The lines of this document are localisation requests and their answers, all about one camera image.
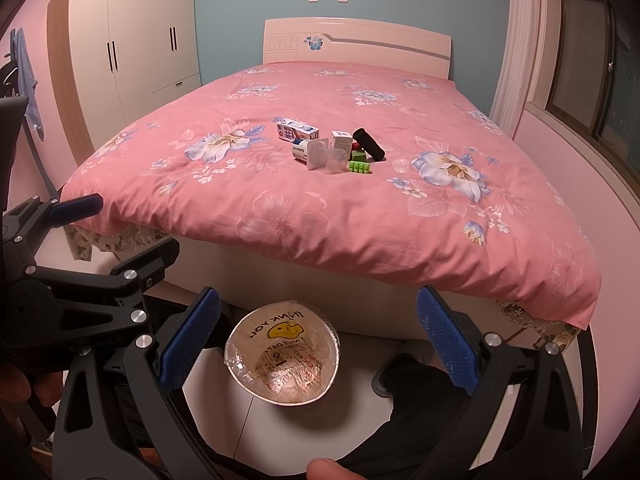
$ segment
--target black cylindrical object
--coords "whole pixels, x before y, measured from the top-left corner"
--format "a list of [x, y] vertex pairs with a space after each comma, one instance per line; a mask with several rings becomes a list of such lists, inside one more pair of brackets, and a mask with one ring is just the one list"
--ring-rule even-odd
[[378, 143], [373, 140], [364, 128], [359, 128], [353, 134], [353, 139], [362, 147], [362, 149], [373, 157], [373, 160], [380, 162], [385, 158], [385, 150], [380, 148]]

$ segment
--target tile grout line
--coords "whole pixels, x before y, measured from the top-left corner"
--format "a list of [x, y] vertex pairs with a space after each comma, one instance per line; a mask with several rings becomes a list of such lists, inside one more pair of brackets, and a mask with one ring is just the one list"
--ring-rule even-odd
[[249, 418], [249, 413], [251, 412], [251, 406], [254, 404], [254, 396], [251, 396], [251, 402], [249, 402], [249, 409], [246, 410], [246, 417], [244, 418], [244, 423], [242, 424], [242, 430], [240, 430], [240, 436], [238, 437], [238, 443], [236, 444], [236, 450], [234, 451], [233, 458], [236, 458], [236, 453], [238, 452], [238, 447], [240, 447], [240, 440], [242, 439], [242, 434], [244, 433], [244, 427], [246, 426], [246, 420]]

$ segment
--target blue garment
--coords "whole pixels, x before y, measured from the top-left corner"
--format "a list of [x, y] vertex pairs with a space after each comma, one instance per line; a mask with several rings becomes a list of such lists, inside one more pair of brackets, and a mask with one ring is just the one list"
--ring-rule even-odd
[[44, 140], [44, 129], [42, 127], [42, 119], [38, 111], [38, 103], [36, 102], [36, 85], [37, 79], [33, 76], [31, 61], [27, 54], [27, 42], [24, 39], [24, 31], [20, 28], [14, 36], [14, 53], [15, 60], [18, 63], [18, 90], [20, 95], [26, 95], [29, 98], [25, 117], [31, 128], [34, 128], [40, 140]]

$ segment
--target white curtain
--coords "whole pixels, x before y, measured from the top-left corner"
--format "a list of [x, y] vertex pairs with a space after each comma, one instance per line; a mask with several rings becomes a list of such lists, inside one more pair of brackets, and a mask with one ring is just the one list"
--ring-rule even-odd
[[540, 0], [509, 0], [509, 25], [490, 119], [513, 137], [527, 96], [540, 22]]

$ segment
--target white tile floor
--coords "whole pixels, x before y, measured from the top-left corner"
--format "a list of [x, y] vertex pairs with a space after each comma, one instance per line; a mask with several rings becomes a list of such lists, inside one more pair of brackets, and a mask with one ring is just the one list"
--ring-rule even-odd
[[[62, 229], [53, 230], [37, 254], [40, 266], [105, 274], [117, 263], [110, 253], [94, 248], [91, 262], [73, 261]], [[196, 294], [170, 283], [156, 285], [151, 294], [190, 304]], [[235, 322], [244, 315], [231, 313]], [[512, 344], [528, 346], [537, 335], [523, 333]], [[376, 396], [373, 374], [396, 352], [400, 341], [340, 334], [342, 356], [334, 385], [318, 402], [297, 408], [280, 407], [253, 398], [226, 370], [220, 352], [205, 350], [184, 385], [185, 395], [200, 433], [217, 452], [235, 457], [268, 474], [295, 474], [316, 457], [340, 458], [388, 420], [392, 401]], [[564, 354], [582, 412], [582, 382], [577, 344]], [[442, 368], [436, 357], [431, 363]], [[496, 422], [474, 466], [490, 460], [500, 442], [517, 396], [505, 394]], [[287, 450], [287, 459], [281, 452]]]

